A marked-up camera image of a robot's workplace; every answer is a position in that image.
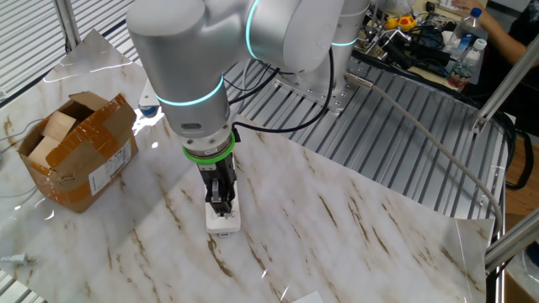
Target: metal grating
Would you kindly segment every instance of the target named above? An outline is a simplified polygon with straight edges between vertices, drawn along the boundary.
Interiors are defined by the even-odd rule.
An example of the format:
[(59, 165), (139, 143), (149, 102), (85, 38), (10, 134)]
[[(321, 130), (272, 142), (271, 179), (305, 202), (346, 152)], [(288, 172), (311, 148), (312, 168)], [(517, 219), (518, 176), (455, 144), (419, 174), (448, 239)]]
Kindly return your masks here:
[(0, 303), (44, 303), (45, 299), (0, 270)]
[[(352, 60), (358, 74), (385, 89), (445, 147), (500, 196), (507, 148), (504, 134), (490, 123), (480, 136), (469, 131), (477, 110), (405, 77)], [(243, 64), (226, 78), (240, 85)], [(264, 67), (253, 64), (248, 86)], [(240, 92), (227, 86), (230, 98)], [(311, 119), (321, 106), (281, 88), (278, 82), (248, 98), (238, 112), (259, 125), (282, 129)], [(383, 98), (359, 89), (342, 113), (327, 112), (289, 139), (393, 189), (432, 210), (462, 219), (489, 218), (476, 185), (441, 155), (428, 139)]]
[[(118, 24), (132, 0), (72, 0), (81, 37)], [(51, 0), (0, 2), (0, 103), (65, 55), (64, 36)]]

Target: black wires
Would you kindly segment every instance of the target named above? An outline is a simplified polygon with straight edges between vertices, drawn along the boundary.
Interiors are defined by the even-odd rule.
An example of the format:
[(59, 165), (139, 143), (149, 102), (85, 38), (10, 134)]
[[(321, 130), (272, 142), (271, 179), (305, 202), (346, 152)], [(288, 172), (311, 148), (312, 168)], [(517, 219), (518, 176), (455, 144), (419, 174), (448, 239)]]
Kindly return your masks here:
[[(235, 130), (236, 126), (242, 126), (242, 127), (247, 128), (247, 129), (250, 129), (250, 130), (256, 130), (256, 131), (261, 131), (261, 132), (279, 134), (279, 133), (287, 133), (287, 132), (301, 130), (301, 129), (304, 129), (304, 128), (308, 127), (309, 125), (313, 124), (314, 122), (319, 120), (324, 115), (324, 113), (328, 110), (329, 101), (331, 100), (331, 96), (332, 96), (332, 93), (333, 93), (335, 70), (334, 70), (334, 53), (333, 53), (333, 50), (331, 48), (329, 49), (329, 65), (330, 65), (330, 77), (329, 77), (329, 88), (328, 88), (328, 94), (327, 94), (327, 97), (326, 97), (326, 102), (324, 103), (323, 107), (320, 109), (318, 114), (316, 116), (314, 116), (312, 119), (310, 119), (308, 122), (305, 122), (304, 124), (298, 125), (296, 127), (291, 127), (289, 129), (280, 129), (280, 130), (267, 129), (267, 128), (263, 128), (263, 127), (248, 125), (248, 124), (245, 124), (245, 123), (242, 123), (242, 122), (233, 122), (232, 123), (232, 129)], [(274, 71), (274, 74), (278, 73), (278, 71), (279, 71), (279, 69), (276, 69)]]
[(257, 87), (253, 88), (253, 90), (251, 90), (250, 92), (244, 94), (243, 96), (240, 96), (240, 97), (237, 97), (235, 98), (234, 100), (231, 100), (231, 101), (228, 101), (228, 104), (232, 105), (232, 104), (236, 104), (246, 98), (249, 98), (251, 96), (253, 96), (254, 94), (258, 93), (262, 88), (264, 88), (266, 85), (268, 85), (268, 83), (270, 83), (271, 80), (273, 80), (273, 78), (275, 78), (275, 76), (277, 76), (277, 74), (280, 72), (280, 69), (279, 68), (276, 68), (273, 73), (271, 74), (271, 76), (269, 76), (264, 82), (262, 82), (260, 85), (258, 85)]
[(236, 85), (234, 85), (232, 82), (228, 81), (227, 79), (225, 79), (225, 82), (230, 84), (230, 86), (232, 86), (233, 88), (236, 88), (238, 91), (242, 91), (242, 92), (252, 91), (253, 89), (256, 89), (259, 86), (259, 84), (262, 82), (262, 79), (264, 79), (264, 76), (266, 75), (269, 69), (270, 69), (270, 65), (267, 65), (259, 81), (252, 88), (245, 88), (245, 89), (239, 88)]

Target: green ring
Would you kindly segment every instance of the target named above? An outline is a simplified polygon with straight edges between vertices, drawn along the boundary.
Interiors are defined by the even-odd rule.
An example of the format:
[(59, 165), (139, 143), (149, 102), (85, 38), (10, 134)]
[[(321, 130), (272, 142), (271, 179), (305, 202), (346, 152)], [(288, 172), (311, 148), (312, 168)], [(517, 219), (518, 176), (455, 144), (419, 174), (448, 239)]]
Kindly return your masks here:
[(195, 157), (191, 154), (189, 154), (187, 152), (187, 150), (185, 149), (184, 147), (184, 154), (185, 156), (192, 162), (195, 162), (196, 164), (199, 164), (199, 165), (211, 165), (211, 164), (215, 164), (217, 162), (219, 162), (220, 160), (226, 158), (231, 152), (232, 150), (234, 149), (234, 145), (236, 145), (236, 137), (234, 136), (234, 133), (231, 132), (231, 140), (230, 140), (230, 145), (228, 146), (228, 148), (222, 152), (221, 154), (219, 154), (218, 156), (216, 157), (212, 157), (212, 158), (198, 158), (198, 157)]

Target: cardboard box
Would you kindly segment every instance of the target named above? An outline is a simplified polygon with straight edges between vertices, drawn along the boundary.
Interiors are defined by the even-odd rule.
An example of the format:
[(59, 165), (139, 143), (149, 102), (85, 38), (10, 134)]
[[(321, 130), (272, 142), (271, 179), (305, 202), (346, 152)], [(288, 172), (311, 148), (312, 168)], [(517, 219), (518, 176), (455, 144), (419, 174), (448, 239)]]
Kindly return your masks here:
[(121, 94), (110, 102), (90, 92), (69, 97), (24, 138), (19, 155), (41, 193), (81, 213), (138, 153), (136, 114)]

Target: black cable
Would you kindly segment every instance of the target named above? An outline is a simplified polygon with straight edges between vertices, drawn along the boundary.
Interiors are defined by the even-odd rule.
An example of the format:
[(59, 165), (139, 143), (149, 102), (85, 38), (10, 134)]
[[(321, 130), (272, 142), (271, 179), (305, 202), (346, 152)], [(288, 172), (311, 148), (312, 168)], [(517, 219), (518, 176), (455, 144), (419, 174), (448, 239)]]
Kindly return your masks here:
[(505, 261), (505, 263), (503, 263), (503, 264), (499, 267), (498, 273), (496, 273), (496, 279), (498, 279), (499, 276), (504, 272), (504, 269), (507, 267), (507, 265), (509, 264), (509, 262), (511, 262), (511, 260), (513, 259), (513, 257), (509, 258), (509, 260)]
[(531, 145), (531, 138), (522, 130), (516, 130), (516, 133), (524, 138), (524, 152), (526, 157), (526, 163), (524, 166), (524, 171), (522, 172), (519, 181), (516, 184), (510, 182), (505, 182), (505, 187), (508, 189), (523, 189), (528, 180), (530, 179), (531, 172), (533, 171), (534, 165), (534, 156), (533, 156), (533, 146)]
[(268, 83), (270, 83), (271, 80), (273, 80), (273, 78), (275, 78), (275, 76), (277, 76), (277, 74), (279, 73), (280, 69), (279, 68), (276, 68), (273, 73), (271, 74), (271, 76), (269, 76), (264, 82), (262, 82), (262, 84), (258, 85), (255, 89), (253, 89), (252, 91), (244, 94), (243, 96), (240, 96), (240, 97), (237, 97), (235, 98), (234, 100), (231, 100), (228, 102), (228, 104), (232, 105), (232, 104), (235, 104), (235, 103), (238, 103), (246, 98), (249, 98), (251, 96), (253, 96), (254, 94), (258, 93), (262, 88), (264, 88), (266, 85), (268, 85)]
[(287, 133), (287, 132), (292, 132), (292, 131), (298, 131), (298, 130), (304, 129), (304, 128), (308, 127), (309, 125), (313, 124), (314, 122), (316, 122), (317, 120), (322, 118), (322, 116), (326, 113), (326, 111), (328, 111), (329, 101), (331, 100), (331, 95), (333, 93), (335, 70), (334, 70), (334, 52), (333, 52), (333, 50), (331, 48), (329, 48), (329, 70), (330, 70), (330, 72), (329, 72), (329, 88), (328, 88), (328, 95), (326, 97), (326, 103), (323, 104), (323, 107), (320, 109), (318, 114), (316, 116), (314, 116), (312, 119), (310, 119), (308, 122), (306, 122), (306, 123), (304, 123), (302, 125), (298, 125), (296, 127), (291, 127), (289, 129), (273, 130), (273, 129), (267, 129), (267, 128), (263, 128), (263, 127), (248, 125), (248, 124), (236, 121), (236, 122), (232, 123), (232, 129), (233, 130), (236, 129), (236, 126), (243, 126), (243, 127), (247, 128), (247, 129), (250, 129), (250, 130), (256, 130), (256, 131), (279, 134), (279, 133)]
[(252, 88), (245, 88), (245, 89), (239, 88), (239, 87), (237, 87), (236, 85), (234, 85), (232, 82), (228, 81), (227, 79), (225, 79), (225, 82), (228, 83), (228, 84), (230, 84), (230, 86), (232, 86), (233, 88), (236, 88), (236, 89), (239, 90), (239, 91), (242, 91), (242, 92), (252, 91), (253, 89), (255, 89), (255, 88), (262, 82), (262, 79), (264, 79), (264, 76), (266, 75), (266, 73), (268, 72), (269, 69), (270, 69), (270, 65), (268, 65), (268, 66), (266, 67), (266, 69), (265, 69), (264, 72), (262, 73), (262, 77), (260, 77), (259, 81), (258, 81), (255, 85), (253, 85)]

